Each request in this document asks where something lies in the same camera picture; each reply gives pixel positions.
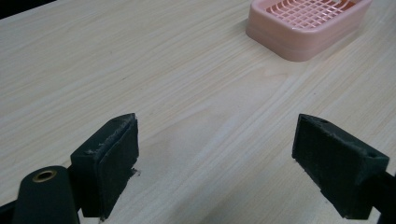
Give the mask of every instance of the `wooden table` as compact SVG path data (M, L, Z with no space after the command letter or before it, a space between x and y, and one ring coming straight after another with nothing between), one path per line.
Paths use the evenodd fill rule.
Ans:
M0 204L135 112L142 173L106 223L360 223L291 147L298 115L314 115L390 156L394 174L396 1L374 0L356 34L304 63L246 36L249 4L58 0L1 20Z

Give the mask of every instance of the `light wood tabletop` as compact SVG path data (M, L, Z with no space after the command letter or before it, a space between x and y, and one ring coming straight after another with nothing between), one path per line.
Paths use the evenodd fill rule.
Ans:
M342 219L291 157L300 113L396 171L396 1L288 62L247 37L247 0L58 0L0 20L0 204L109 119L136 113L140 157L106 223ZM97 218L80 217L82 223Z

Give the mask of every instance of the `pink soap dish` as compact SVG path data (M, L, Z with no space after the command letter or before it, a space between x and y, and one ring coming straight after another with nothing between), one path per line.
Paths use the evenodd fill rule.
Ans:
M303 62L355 31L372 0L253 0L247 35Z

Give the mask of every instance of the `rubber gripper pad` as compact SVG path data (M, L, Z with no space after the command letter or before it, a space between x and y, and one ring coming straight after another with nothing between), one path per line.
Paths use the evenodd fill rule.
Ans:
M368 218L372 205L364 183L385 172L389 157L327 120L303 114L292 157L342 217Z
M71 155L84 217L108 218L139 156L134 114L107 122Z

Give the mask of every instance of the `pink plastic basket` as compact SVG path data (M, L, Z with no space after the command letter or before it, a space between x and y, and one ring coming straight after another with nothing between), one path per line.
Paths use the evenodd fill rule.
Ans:
M295 62L356 30L372 0L253 0L247 35Z

